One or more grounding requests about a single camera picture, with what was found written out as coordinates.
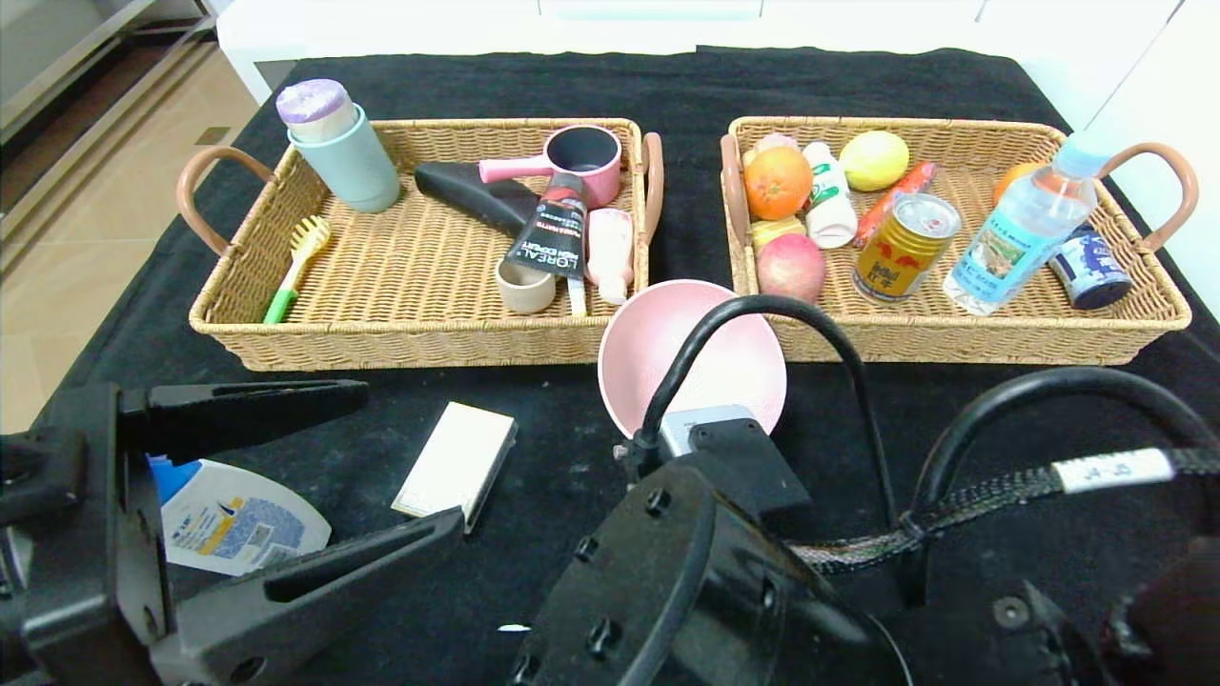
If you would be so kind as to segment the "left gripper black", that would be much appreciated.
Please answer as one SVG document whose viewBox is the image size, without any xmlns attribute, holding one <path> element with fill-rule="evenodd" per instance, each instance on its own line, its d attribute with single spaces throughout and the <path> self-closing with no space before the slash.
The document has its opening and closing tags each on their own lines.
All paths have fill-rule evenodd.
<svg viewBox="0 0 1220 686">
<path fill-rule="evenodd" d="M 174 616 L 145 455 L 185 464 L 362 409 L 356 378 L 94 385 L 2 437 L 5 685 L 272 685 L 437 566 L 459 507 L 296 555 L 182 602 Z"/>
</svg>

